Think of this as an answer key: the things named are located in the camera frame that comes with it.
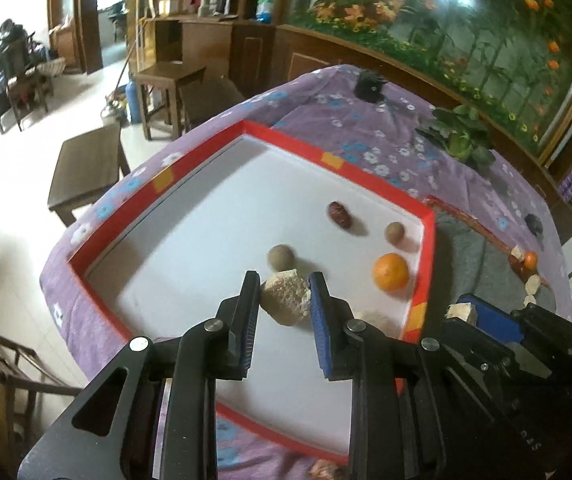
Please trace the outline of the red date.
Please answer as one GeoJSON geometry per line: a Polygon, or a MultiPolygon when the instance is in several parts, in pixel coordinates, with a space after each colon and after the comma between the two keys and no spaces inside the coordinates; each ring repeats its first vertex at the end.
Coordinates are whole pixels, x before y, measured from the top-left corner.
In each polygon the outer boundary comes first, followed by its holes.
{"type": "Polygon", "coordinates": [[[336,225],[343,230],[350,230],[352,228],[352,216],[348,209],[341,203],[331,202],[327,206],[327,216],[331,221],[333,221],[333,223],[336,223],[336,225]]]}
{"type": "Polygon", "coordinates": [[[522,261],[519,260],[517,257],[509,254],[507,257],[508,264],[510,265],[510,269],[520,278],[521,280],[525,276],[525,267],[522,264],[522,261]]]}

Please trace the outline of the black small device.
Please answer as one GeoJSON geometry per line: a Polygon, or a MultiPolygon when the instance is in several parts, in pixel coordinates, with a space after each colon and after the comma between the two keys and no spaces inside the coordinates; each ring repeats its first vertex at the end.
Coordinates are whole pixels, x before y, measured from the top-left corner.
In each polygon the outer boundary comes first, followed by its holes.
{"type": "Polygon", "coordinates": [[[536,238],[543,236],[543,224],[538,216],[535,214],[526,214],[524,220],[529,232],[533,236],[536,238]]]}

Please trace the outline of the dark brown longan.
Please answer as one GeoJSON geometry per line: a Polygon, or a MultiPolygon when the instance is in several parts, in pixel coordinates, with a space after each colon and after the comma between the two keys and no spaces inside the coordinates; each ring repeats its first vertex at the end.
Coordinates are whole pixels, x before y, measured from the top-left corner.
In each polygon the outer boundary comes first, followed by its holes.
{"type": "Polygon", "coordinates": [[[291,270],[295,267],[295,252],[285,244],[273,246],[266,258],[269,266],[276,272],[291,270]]]}

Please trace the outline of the green potted plant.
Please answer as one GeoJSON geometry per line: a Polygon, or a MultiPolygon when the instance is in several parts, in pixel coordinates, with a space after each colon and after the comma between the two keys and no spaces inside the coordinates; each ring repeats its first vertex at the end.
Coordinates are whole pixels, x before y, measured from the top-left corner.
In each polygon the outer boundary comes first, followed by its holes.
{"type": "Polygon", "coordinates": [[[457,162],[480,174],[495,162],[488,127],[476,108],[466,105],[436,107],[429,119],[420,122],[416,131],[457,162]]]}

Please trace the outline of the wooden side table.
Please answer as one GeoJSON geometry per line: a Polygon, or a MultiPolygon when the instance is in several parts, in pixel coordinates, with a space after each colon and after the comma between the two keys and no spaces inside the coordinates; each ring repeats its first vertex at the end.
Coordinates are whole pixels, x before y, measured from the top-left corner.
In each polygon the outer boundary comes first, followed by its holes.
{"type": "Polygon", "coordinates": [[[152,118],[161,112],[164,113],[165,125],[171,127],[171,137],[176,140],[183,134],[181,90],[193,82],[202,82],[204,76],[204,65],[179,62],[158,62],[134,75],[142,132],[146,141],[152,140],[152,118]],[[148,89],[161,92],[160,105],[148,107],[148,89]]]}

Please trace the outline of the brown round longan fruit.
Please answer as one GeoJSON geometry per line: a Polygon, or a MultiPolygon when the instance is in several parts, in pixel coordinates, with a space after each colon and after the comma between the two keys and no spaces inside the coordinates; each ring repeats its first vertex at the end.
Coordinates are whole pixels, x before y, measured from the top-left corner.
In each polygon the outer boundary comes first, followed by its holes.
{"type": "Polygon", "coordinates": [[[400,244],[405,237],[405,226],[401,222],[389,223],[386,226],[385,237],[391,245],[400,244]]]}

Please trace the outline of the beige hexagonal foam block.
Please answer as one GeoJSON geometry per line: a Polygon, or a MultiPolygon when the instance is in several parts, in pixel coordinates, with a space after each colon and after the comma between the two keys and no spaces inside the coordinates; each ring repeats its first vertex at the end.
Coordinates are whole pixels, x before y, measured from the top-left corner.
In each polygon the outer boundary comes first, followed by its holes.
{"type": "Polygon", "coordinates": [[[541,286],[541,278],[539,274],[532,274],[525,282],[525,292],[527,296],[536,296],[541,286]]]}

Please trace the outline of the dark wooden stool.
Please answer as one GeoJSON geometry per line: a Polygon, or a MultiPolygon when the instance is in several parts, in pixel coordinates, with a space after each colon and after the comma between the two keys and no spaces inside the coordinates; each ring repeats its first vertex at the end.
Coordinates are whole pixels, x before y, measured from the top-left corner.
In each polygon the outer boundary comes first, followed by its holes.
{"type": "Polygon", "coordinates": [[[73,211],[92,205],[121,177],[130,173],[117,122],[66,140],[61,145],[48,195],[48,209],[65,226],[76,221],[73,211]]]}

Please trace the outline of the floral glass display panel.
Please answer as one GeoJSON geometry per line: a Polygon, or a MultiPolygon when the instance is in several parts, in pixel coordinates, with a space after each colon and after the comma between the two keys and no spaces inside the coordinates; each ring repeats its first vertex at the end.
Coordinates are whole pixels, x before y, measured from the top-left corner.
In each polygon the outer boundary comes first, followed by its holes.
{"type": "Polygon", "coordinates": [[[572,0],[290,0],[285,21],[440,82],[536,157],[572,103],[572,0]]]}

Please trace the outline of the grey felt mat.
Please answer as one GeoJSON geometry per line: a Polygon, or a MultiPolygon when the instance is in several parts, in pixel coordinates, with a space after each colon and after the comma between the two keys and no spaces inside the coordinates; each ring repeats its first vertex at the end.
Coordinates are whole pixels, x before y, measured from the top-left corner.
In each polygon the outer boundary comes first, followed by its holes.
{"type": "Polygon", "coordinates": [[[445,212],[438,212],[436,219],[436,252],[425,334],[443,344],[444,315],[450,304],[459,302],[459,296],[475,295],[510,315],[522,307],[526,292],[525,284],[510,270],[507,255],[492,240],[445,212]]]}

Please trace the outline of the wooden chair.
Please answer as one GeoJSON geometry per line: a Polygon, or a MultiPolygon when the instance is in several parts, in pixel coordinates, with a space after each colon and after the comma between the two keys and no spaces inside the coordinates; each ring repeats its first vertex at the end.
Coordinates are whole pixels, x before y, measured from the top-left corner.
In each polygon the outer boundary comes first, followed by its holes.
{"type": "Polygon", "coordinates": [[[42,110],[45,114],[49,112],[45,90],[47,77],[38,68],[45,60],[30,49],[28,53],[31,55],[31,65],[27,70],[22,67],[19,53],[8,49],[2,55],[4,89],[19,130],[22,130],[23,119],[29,114],[36,110],[42,110]]]}

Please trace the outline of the beige foam block back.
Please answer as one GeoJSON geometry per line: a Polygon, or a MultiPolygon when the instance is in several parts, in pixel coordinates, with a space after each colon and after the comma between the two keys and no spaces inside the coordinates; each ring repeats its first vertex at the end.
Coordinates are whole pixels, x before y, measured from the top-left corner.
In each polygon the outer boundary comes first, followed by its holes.
{"type": "Polygon", "coordinates": [[[525,252],[519,245],[515,245],[513,247],[513,249],[510,251],[510,255],[512,255],[514,258],[516,258],[519,261],[521,261],[523,258],[525,258],[525,252]]]}

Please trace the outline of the orange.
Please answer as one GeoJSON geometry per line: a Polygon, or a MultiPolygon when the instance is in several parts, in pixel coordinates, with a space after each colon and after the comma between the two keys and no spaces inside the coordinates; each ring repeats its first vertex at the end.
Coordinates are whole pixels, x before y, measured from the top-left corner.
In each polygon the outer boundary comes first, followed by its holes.
{"type": "Polygon", "coordinates": [[[538,254],[536,252],[526,252],[522,259],[522,266],[529,271],[535,271],[538,267],[538,261],[538,254]]]}
{"type": "Polygon", "coordinates": [[[406,260],[394,252],[382,255],[371,269],[375,285],[383,292],[395,292],[406,286],[409,269],[406,260]]]}

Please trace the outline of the purple floral tablecloth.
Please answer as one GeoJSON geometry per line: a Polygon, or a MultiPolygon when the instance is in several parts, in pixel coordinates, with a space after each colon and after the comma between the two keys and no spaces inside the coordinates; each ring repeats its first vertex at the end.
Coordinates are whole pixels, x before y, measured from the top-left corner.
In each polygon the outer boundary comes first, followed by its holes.
{"type": "Polygon", "coordinates": [[[489,177],[481,177],[431,145],[417,132],[434,108],[392,82],[385,101],[371,104],[354,93],[357,69],[336,65],[304,74],[218,114],[152,155],[128,177],[103,194],[66,229],[40,276],[40,287],[59,333],[87,377],[94,377],[123,346],[123,340],[77,284],[68,260],[74,250],[125,201],[217,131],[248,119],[317,146],[383,182],[422,200],[435,196],[477,219],[508,246],[519,245],[539,256],[539,270],[552,291],[538,301],[554,302],[558,315],[572,319],[572,300],[562,241],[548,200],[556,189],[542,174],[527,174],[520,148],[495,146],[489,177]],[[535,214],[543,236],[533,236],[525,215],[535,214]]]}

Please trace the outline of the purple spray bottles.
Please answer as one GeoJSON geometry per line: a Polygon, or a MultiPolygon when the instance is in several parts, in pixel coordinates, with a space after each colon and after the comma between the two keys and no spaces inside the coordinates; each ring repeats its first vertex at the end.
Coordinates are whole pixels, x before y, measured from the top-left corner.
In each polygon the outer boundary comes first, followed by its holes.
{"type": "Polygon", "coordinates": [[[572,169],[559,183],[558,192],[565,203],[569,203],[572,200],[572,169]]]}

